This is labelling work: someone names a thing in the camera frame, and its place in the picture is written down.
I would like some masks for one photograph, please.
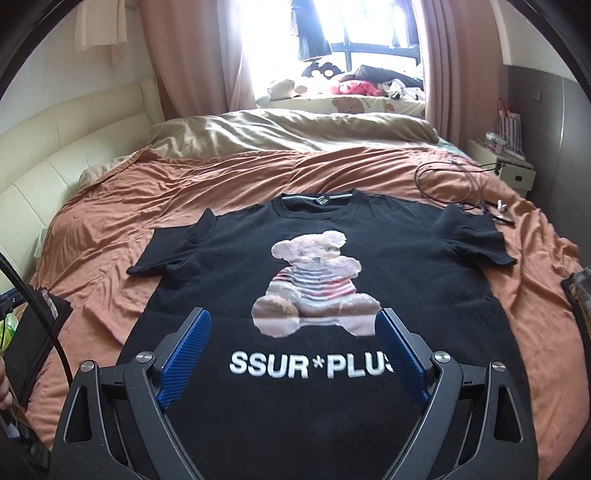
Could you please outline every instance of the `bedside table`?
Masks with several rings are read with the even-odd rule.
[[[480,165],[496,164],[497,176],[523,198],[533,188],[535,170],[531,163],[510,155],[497,155],[479,140],[469,140],[466,153]]]

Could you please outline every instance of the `metal screw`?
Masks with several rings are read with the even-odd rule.
[[[507,367],[501,362],[493,362],[492,368],[494,368],[498,372],[504,372],[505,370],[507,370]]]
[[[135,356],[135,359],[140,364],[146,364],[152,360],[152,352],[140,352]]]
[[[452,359],[452,356],[449,353],[442,352],[441,350],[435,352],[433,356],[440,364],[449,363],[449,361]]]
[[[90,372],[95,367],[95,363],[92,360],[87,360],[86,362],[82,362],[80,366],[80,370],[83,372]]]

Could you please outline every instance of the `striped bag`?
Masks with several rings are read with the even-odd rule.
[[[507,149],[523,155],[521,116],[510,112],[502,98],[499,98],[497,105],[499,107],[497,133],[507,142]]]

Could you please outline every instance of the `pile of clothes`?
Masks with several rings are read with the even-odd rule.
[[[319,93],[328,95],[385,96],[393,100],[425,101],[423,81],[394,70],[361,65],[354,72],[336,75],[321,84]]]

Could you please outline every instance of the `window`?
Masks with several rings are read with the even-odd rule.
[[[413,74],[420,63],[409,0],[314,0],[333,57],[346,70],[362,64]]]
[[[343,72],[366,64],[415,76],[420,52],[410,1],[314,0],[333,50],[320,63],[330,62]],[[241,0],[239,5],[255,94],[263,94],[274,80],[301,76],[310,62],[297,60],[290,0]]]

